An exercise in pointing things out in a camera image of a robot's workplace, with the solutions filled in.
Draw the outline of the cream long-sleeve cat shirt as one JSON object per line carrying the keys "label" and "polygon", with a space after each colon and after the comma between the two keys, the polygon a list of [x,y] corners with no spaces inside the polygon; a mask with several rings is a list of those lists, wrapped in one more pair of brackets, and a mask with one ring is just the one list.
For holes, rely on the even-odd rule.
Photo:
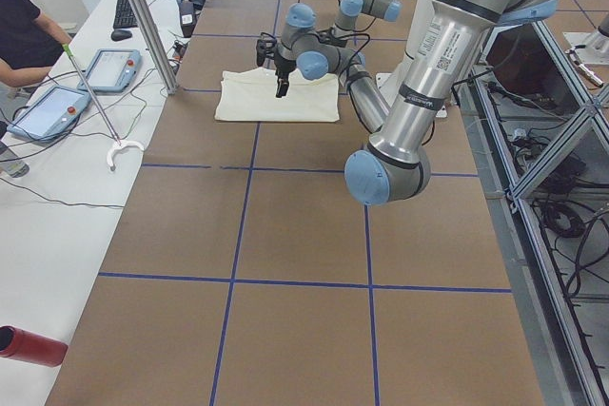
{"label": "cream long-sleeve cat shirt", "polygon": [[332,74],[308,81],[295,70],[282,98],[276,96],[276,75],[271,69],[225,71],[221,86],[217,121],[333,123],[340,119],[339,81]]}

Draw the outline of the black power adapter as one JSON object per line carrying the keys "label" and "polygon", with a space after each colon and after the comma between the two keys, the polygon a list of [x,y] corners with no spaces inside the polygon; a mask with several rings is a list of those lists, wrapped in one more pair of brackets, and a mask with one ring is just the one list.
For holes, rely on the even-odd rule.
{"label": "black power adapter", "polygon": [[182,35],[190,38],[197,22],[194,4],[188,0],[182,0],[179,4],[179,15]]}

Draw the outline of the black keyboard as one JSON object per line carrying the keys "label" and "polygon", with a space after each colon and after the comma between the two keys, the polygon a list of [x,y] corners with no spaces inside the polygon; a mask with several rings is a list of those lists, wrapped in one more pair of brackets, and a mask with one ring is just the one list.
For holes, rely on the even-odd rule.
{"label": "black keyboard", "polygon": [[137,27],[137,18],[129,0],[116,0],[113,19],[114,29],[132,29]]}

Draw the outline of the far teach pendant tablet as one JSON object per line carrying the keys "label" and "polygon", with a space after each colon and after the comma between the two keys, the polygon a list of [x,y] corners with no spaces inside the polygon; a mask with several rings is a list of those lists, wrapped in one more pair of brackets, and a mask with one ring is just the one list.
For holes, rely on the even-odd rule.
{"label": "far teach pendant tablet", "polygon": [[84,73],[96,93],[124,91],[135,77],[142,63],[137,49],[99,49]]}

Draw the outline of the teach pendant tablet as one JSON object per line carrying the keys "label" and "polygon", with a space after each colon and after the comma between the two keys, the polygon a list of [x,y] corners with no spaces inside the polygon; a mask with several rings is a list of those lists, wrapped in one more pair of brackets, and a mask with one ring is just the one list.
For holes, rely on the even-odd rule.
{"label": "teach pendant tablet", "polygon": [[51,87],[11,122],[7,131],[26,140],[51,141],[77,121],[90,100],[85,91]]}
{"label": "teach pendant tablet", "polygon": [[96,93],[124,91],[135,77],[142,63],[137,49],[99,49],[84,73]]}

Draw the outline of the black computer mouse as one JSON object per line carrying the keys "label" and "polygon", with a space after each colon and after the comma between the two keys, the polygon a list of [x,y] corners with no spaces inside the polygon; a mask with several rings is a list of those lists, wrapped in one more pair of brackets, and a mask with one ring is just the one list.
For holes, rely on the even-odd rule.
{"label": "black computer mouse", "polygon": [[115,29],[110,35],[110,39],[113,42],[120,42],[123,40],[127,40],[131,37],[132,37],[132,32],[128,29]]}

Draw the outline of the reacher grabber stick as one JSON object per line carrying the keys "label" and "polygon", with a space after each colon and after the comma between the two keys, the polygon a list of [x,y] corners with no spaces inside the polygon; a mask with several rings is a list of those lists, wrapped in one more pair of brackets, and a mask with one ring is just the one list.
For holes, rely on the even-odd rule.
{"label": "reacher grabber stick", "polygon": [[81,83],[85,86],[87,93],[89,94],[92,102],[96,106],[99,114],[101,115],[104,123],[106,124],[106,126],[109,130],[111,138],[113,139],[113,144],[110,147],[110,149],[108,150],[108,153],[106,156],[106,162],[108,164],[109,170],[111,172],[114,172],[116,169],[116,164],[114,162],[114,156],[116,153],[118,153],[119,151],[122,151],[123,149],[127,149],[129,147],[136,147],[140,151],[144,151],[145,150],[144,146],[140,142],[132,141],[132,140],[122,140],[120,138],[118,132],[116,131],[116,129],[113,126],[113,124],[111,123],[108,115],[106,114],[103,106],[101,105],[101,102],[98,100],[97,95],[95,94],[95,92],[91,88],[91,86],[89,85],[87,78],[85,76],[85,73],[78,66],[78,63],[76,62],[76,59],[75,59],[72,51],[70,50],[69,45],[63,44],[62,48],[63,48],[65,54],[68,56],[70,62],[72,63],[72,66],[75,68],[75,71],[76,71],[77,75],[79,76]]}

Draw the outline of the near teach pendant tablet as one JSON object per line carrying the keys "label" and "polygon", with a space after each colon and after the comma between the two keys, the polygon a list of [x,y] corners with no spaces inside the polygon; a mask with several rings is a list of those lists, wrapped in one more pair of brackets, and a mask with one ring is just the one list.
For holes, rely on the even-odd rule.
{"label": "near teach pendant tablet", "polygon": [[85,91],[51,87],[11,122],[7,131],[26,140],[51,141],[77,121],[90,100]]}

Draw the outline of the person in dark shirt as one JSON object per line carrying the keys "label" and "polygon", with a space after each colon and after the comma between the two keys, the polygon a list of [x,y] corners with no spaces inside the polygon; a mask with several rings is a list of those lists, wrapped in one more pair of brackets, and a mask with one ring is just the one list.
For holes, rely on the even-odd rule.
{"label": "person in dark shirt", "polygon": [[71,37],[30,0],[1,0],[1,82],[27,87],[42,82]]}

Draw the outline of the red cylinder bottle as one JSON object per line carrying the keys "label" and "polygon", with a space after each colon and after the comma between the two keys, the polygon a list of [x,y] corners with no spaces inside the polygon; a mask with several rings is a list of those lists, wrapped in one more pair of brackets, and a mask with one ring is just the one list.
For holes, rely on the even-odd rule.
{"label": "red cylinder bottle", "polygon": [[47,367],[59,366],[68,351],[59,340],[13,326],[1,327],[1,357]]}

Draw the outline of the aluminium frame post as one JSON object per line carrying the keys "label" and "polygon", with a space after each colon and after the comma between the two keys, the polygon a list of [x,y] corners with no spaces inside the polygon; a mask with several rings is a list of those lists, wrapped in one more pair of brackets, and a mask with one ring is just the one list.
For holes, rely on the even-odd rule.
{"label": "aluminium frame post", "polygon": [[147,0],[128,0],[143,34],[154,65],[163,80],[168,95],[173,95],[178,87],[176,76],[168,62],[158,29],[147,5]]}

